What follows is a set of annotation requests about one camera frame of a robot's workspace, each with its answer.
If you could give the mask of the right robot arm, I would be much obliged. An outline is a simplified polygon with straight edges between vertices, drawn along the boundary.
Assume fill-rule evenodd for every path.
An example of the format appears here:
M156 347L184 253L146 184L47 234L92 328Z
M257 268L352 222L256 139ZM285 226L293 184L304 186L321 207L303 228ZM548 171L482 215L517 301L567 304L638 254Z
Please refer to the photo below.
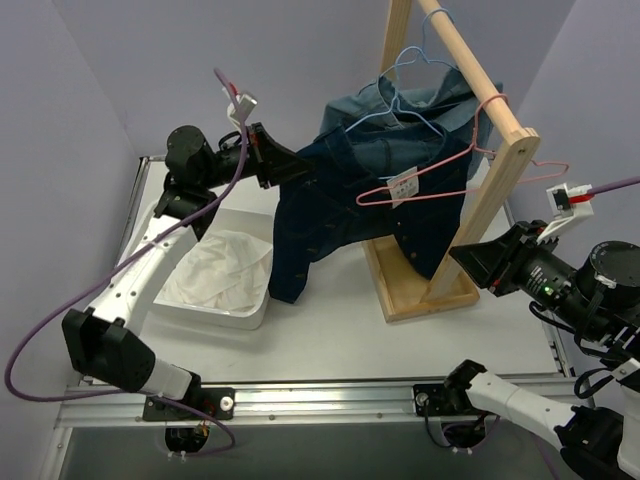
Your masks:
M522 292L530 312L553 320L598 367L576 377L569 405L499 378L467 359L444 382L455 412L494 414L545 441L582 479L639 476L639 248L609 240L575 268L555 255L542 221L517 222L501 236L449 254L495 297Z

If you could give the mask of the white pleated skirt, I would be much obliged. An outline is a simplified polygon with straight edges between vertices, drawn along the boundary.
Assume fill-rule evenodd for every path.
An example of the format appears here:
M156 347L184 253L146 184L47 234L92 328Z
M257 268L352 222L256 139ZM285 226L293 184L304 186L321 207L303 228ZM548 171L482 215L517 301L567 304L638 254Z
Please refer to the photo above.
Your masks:
M272 244L243 232L208 233L179 262L158 299L237 314L257 307L270 275Z

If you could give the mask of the blue wire hanger front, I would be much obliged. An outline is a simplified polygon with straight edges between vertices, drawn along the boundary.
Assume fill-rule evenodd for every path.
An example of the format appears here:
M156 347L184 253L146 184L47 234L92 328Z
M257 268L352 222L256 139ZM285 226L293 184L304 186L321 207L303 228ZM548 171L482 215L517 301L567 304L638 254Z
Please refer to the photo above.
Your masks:
M415 52L416 56L412 60L403 61L402 57L407 52ZM422 47L419 47L417 45L411 45L411 46L405 47L404 49L402 49L398 53L398 55L396 56L396 58L393 61L393 63L379 74L379 78L382 79L388 73L394 73L395 77L399 78L399 75L398 75L398 69L399 68L404 67L404 66L408 66L408 65L412 65L412 64L416 63L418 60L422 60L423 62L425 62L428 65L430 65L431 63L434 63L434 60L429 59L427 57L427 55L424 52ZM431 131L433 131L436 135L442 137L442 134L432 125L432 123L429 122L427 119L425 119L421 114L419 114L419 113L417 113L415 111L406 110L406 109L402 109L401 108L400 92L399 92L398 89L395 90L394 96L392 97L391 101L386 103L386 109L385 110L382 110L382 111L379 111L379 112L371 111L370 113L368 113L367 115L363 116L362 118L357 120L355 123L350 125L348 128L346 128L345 132L349 133L352 130L354 130L356 127L358 127L361 124L369 121L370 119L373 119L373 118L376 118L376 117L382 117L382 116L386 116L386 115L391 115L393 117L393 119L395 120L396 124L399 127L402 127L403 124L396 117L397 113L399 113L399 114L407 114L409 116L416 117L424 125L426 125Z

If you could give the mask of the pink wire hanger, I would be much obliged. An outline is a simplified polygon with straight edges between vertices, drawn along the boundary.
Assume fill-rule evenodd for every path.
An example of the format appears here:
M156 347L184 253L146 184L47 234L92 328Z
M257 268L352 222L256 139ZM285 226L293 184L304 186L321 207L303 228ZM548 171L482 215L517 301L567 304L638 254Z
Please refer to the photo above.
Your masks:
M440 198L444 196L443 193L427 193L427 191L433 188L438 189L439 184L444 184L448 178L453 178L453 182L456 183L458 176L462 176L462 185L465 185L474 154L480 153L483 156L490 152L478 146L482 130L480 117L487 116L486 109L497 103L498 99L502 99L508 104L508 97L498 93L476 107L471 118L471 143L467 144L465 148L447 158L434 160L429 165L415 165L389 178L377 179L379 186L359 193L354 198L355 204L359 207L367 207L393 205L406 201L408 198L422 199L427 196Z

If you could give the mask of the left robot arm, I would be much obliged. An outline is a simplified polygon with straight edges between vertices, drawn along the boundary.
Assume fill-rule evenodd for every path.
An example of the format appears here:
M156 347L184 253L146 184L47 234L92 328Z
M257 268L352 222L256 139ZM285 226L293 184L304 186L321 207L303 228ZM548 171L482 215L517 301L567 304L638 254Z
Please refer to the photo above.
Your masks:
M179 419L202 405L200 377L159 359L139 337L142 324L170 274L202 239L221 203L214 188L231 190L245 178L280 186L312 168L255 123L211 146L192 125L167 139L163 193L130 257L108 276L105 289L83 311L69 310L62 331L72 367L128 393L166 398Z

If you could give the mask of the dark blue denim skirt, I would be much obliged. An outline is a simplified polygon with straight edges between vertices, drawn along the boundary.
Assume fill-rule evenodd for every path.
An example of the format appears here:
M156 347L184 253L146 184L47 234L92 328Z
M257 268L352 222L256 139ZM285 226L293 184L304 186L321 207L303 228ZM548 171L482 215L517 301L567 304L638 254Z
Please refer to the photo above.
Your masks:
M460 140L442 134L436 160L466 147ZM448 178L436 198L408 198L393 205L359 207L354 198L371 190L380 176L363 166L342 126L317 137L299 151L311 161L312 172L280 188L273 231L273 266L269 281L272 298L295 302L303 292L309 267L351 243L383 236L395 237L414 270L431 278L459 228L464 203L462 176Z

